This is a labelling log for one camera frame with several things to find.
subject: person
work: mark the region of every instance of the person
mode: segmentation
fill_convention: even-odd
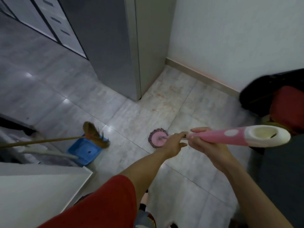
[[[194,133],[208,130],[210,129],[207,127],[191,129]],[[150,224],[135,224],[137,210],[161,165],[187,146],[180,142],[184,136],[187,136],[189,146],[204,153],[213,165],[226,175],[249,227],[292,227],[226,145],[207,143],[198,137],[191,137],[187,132],[181,132],[172,135],[162,148],[136,161],[84,200],[39,228],[149,227]]]

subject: broom handle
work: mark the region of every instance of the broom handle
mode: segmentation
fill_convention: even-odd
[[[79,138],[85,138],[85,137],[55,138],[55,139],[44,139],[44,140],[39,140],[39,141],[16,142],[16,143],[0,145],[0,149],[14,147],[14,146],[26,146],[26,145],[31,145],[31,144],[39,144],[39,143],[45,143],[45,142],[59,142],[59,141],[73,140],[73,139],[79,139]]]

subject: broom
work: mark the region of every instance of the broom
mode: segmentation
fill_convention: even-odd
[[[55,138],[55,139],[44,139],[39,141],[28,141],[28,142],[16,142],[16,143],[9,143],[9,144],[2,144],[0,145],[1,148],[8,148],[8,147],[14,147],[14,146],[26,146],[31,144],[38,144],[38,143],[45,143],[45,142],[58,142],[58,141],[66,141],[66,140],[73,140],[73,139],[79,139],[79,138],[86,138],[88,140],[91,140],[95,145],[99,146],[100,148],[107,148],[109,147],[110,143],[109,141],[103,140],[103,132],[100,137],[100,133],[97,131],[96,127],[91,122],[85,122],[83,124],[83,131],[85,133],[85,136],[82,137],[70,137],[70,138]]]

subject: broom bristles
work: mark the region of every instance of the broom bristles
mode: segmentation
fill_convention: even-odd
[[[99,131],[97,131],[96,127],[92,122],[85,122],[83,124],[83,131],[85,133],[86,139],[91,140],[92,142],[94,142],[95,145],[99,146],[100,148],[109,147],[109,140],[103,140],[103,132],[100,136]]]

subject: black bag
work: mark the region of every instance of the black bag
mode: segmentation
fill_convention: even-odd
[[[259,77],[240,93],[244,109],[263,117],[269,114],[273,94],[283,86],[292,86],[304,92],[304,69]]]

